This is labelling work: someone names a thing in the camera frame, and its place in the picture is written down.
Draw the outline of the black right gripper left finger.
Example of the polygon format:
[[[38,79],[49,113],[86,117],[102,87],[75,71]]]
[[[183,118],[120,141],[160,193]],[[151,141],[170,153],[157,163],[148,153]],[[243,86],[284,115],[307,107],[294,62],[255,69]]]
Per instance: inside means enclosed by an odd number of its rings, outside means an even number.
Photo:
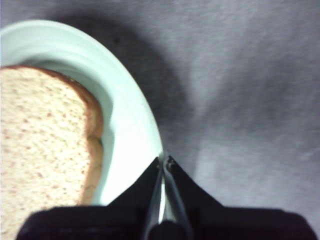
[[[152,201],[159,167],[156,158],[133,185],[107,206],[54,207],[31,214],[17,239],[137,240]]]

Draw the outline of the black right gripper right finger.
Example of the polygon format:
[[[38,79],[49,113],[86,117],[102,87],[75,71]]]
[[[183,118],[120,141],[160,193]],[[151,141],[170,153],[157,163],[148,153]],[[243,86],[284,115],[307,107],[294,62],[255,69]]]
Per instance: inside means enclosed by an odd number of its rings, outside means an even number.
[[[173,178],[195,240],[315,240],[307,220],[295,212],[222,205],[198,186],[170,156]]]

